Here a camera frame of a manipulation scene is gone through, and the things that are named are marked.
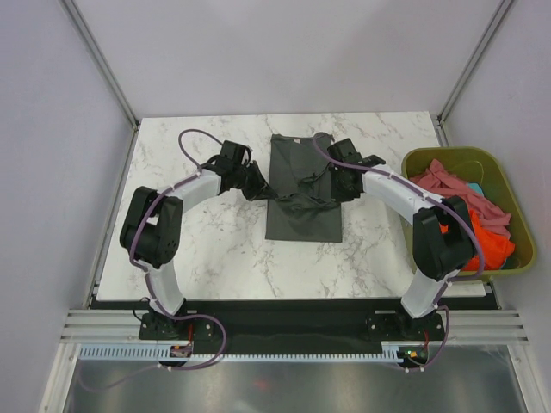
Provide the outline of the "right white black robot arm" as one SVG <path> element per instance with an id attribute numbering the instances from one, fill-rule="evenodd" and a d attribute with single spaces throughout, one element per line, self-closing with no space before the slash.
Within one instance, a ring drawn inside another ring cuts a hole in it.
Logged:
<path id="1" fill-rule="evenodd" d="M 383 201 L 412 228 L 412 257 L 417 266 L 401 298 L 404 311 L 394 317 L 396 332 L 407 339 L 425 328 L 424 316 L 464 266 L 481 255 L 466 203 L 443 198 L 399 176 L 386 165 L 366 167 L 333 161 L 331 196 L 337 202 L 368 194 Z"/>

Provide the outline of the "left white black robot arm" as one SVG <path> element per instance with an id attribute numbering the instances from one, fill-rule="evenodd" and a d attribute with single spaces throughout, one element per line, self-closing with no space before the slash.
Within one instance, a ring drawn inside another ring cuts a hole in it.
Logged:
<path id="1" fill-rule="evenodd" d="M 133 193 L 119 242 L 130 263 L 145 274 L 150 307 L 162 314 L 158 326 L 170 338 L 182 337 L 189 328 L 188 316 L 180 312 L 184 296 L 174 266 L 183 215 L 231 189 L 249 201 L 277 197 L 255 161 L 218 165 L 214 158 L 163 191 L 141 186 Z"/>

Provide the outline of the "dark grey t shirt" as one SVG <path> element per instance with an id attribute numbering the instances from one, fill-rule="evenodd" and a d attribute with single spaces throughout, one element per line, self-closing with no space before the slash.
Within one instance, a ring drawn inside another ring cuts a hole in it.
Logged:
<path id="1" fill-rule="evenodd" d="M 331 197 L 329 162 L 319 154 L 334 141 L 327 133 L 312 138 L 274 134 L 270 140 L 265 238 L 272 241 L 340 243 L 341 204 Z"/>

